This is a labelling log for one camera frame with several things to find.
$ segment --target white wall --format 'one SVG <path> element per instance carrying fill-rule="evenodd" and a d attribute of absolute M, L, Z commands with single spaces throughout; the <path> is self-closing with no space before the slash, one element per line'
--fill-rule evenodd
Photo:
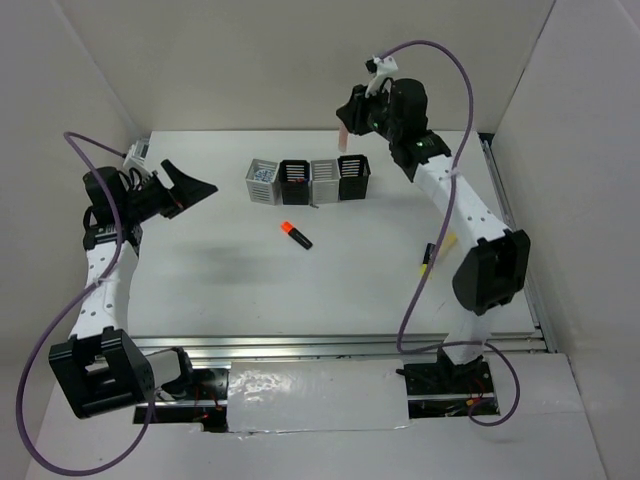
<path fill-rule="evenodd" d="M 77 130 L 119 148 L 128 134 L 47 0 L 0 2 L 0 65 L 0 465 L 2 478 L 13 480 L 24 478 L 29 461 L 13 419 L 22 364 L 85 278 L 85 168 L 62 132 Z M 118 160 L 88 152 L 98 164 Z M 55 338 L 68 331 L 69 322 Z M 34 436 L 53 386 L 47 351 L 27 390 Z"/>
<path fill-rule="evenodd" d="M 364 61 L 415 38 L 447 45 L 495 131 L 553 0 L 60 0 L 146 130 L 336 128 Z M 464 85 L 441 53 L 397 56 L 424 80 L 429 117 L 462 129 Z"/>
<path fill-rule="evenodd" d="M 638 19 L 558 0 L 493 147 L 611 479 L 640 469 Z"/>

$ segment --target plastic bin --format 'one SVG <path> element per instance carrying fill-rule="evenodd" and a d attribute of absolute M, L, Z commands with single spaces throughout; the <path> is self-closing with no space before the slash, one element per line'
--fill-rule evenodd
<path fill-rule="evenodd" d="M 369 160 L 364 155 L 344 155 L 338 158 L 340 169 L 340 200 L 361 200 L 367 196 Z"/>
<path fill-rule="evenodd" d="M 309 205 L 309 173 L 305 160 L 280 162 L 278 176 L 284 205 Z"/>
<path fill-rule="evenodd" d="M 311 199 L 314 205 L 339 200 L 340 172 L 336 160 L 312 160 Z"/>
<path fill-rule="evenodd" d="M 275 205 L 280 195 L 278 162 L 253 159 L 247 172 L 247 188 L 252 202 Z"/>

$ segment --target orange marker cap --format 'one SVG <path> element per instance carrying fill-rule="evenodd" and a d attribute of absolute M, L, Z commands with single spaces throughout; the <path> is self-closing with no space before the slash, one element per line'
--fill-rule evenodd
<path fill-rule="evenodd" d="M 285 233 L 289 233 L 291 230 L 294 229 L 294 226 L 291 225 L 289 222 L 283 222 L 282 225 L 280 225 L 280 228 L 284 230 Z"/>

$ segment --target blue item in basket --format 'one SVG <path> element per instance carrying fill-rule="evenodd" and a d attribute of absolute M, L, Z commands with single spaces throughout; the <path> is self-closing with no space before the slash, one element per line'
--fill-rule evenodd
<path fill-rule="evenodd" d="M 271 180 L 273 180 L 273 170 L 267 170 L 266 168 L 257 170 L 256 173 L 253 174 L 253 179 L 258 182 L 270 183 Z"/>

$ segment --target orange and black marker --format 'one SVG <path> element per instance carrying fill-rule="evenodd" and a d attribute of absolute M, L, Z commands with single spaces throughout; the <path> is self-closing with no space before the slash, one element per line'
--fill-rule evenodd
<path fill-rule="evenodd" d="M 289 235 L 307 250 L 313 247 L 313 243 L 311 243 L 311 241 L 307 237 L 302 235 L 302 233 L 300 233 L 300 231 L 289 222 L 284 222 L 282 225 L 280 225 L 280 228 L 282 228 L 282 230 L 284 230 L 287 235 Z"/>

